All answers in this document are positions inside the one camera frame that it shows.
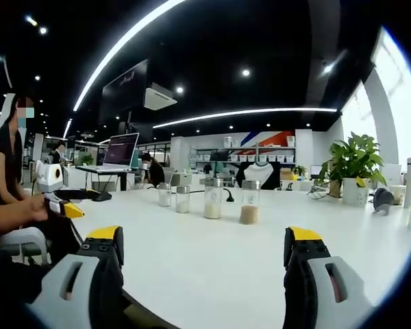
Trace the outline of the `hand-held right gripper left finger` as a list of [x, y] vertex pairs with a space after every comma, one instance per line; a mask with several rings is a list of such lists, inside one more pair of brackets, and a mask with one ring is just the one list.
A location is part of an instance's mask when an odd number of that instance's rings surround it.
[[29, 309], [46, 328], [119, 328], [123, 264], [122, 227], [94, 230], [42, 279]]

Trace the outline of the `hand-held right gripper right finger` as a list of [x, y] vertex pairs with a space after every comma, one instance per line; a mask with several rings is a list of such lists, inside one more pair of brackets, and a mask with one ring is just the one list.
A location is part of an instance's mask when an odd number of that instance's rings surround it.
[[284, 269], [284, 328], [358, 328], [373, 311], [363, 279], [316, 232], [286, 228]]

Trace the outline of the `person's left hand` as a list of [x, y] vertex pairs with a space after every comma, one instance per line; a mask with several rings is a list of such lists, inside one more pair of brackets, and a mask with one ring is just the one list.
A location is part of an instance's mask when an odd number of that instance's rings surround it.
[[43, 194], [32, 195], [21, 203], [24, 207], [24, 217], [27, 220], [46, 221], [48, 219], [49, 216]]

